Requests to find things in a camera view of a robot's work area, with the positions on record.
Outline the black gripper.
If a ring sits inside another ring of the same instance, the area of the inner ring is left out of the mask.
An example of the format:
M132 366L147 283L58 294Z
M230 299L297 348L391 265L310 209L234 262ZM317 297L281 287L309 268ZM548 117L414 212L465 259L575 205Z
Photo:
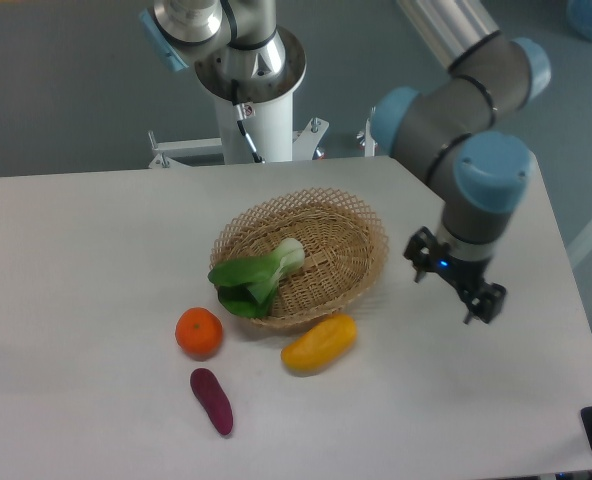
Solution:
M410 237L403 256L412 263L415 283L434 273L456 290L467 307L465 324L473 319L490 324L502 311L506 288L485 281L492 255L480 259L457 257L449 244L437 241L427 227L422 227Z

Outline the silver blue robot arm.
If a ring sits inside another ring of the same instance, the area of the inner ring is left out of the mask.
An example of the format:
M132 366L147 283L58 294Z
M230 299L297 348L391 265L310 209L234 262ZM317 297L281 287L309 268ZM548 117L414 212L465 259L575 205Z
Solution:
M534 157L494 128L551 78L536 43L504 36L478 1L404 1L402 11L449 74L429 94L398 88L380 100L368 131L381 150L444 203L436 231L421 229L404 255L418 276L454 288L469 318L492 321L506 291L484 278L519 205ZM272 1L156 1L139 16L173 71L193 69L215 101L225 161L292 161L292 98L306 60L276 21Z

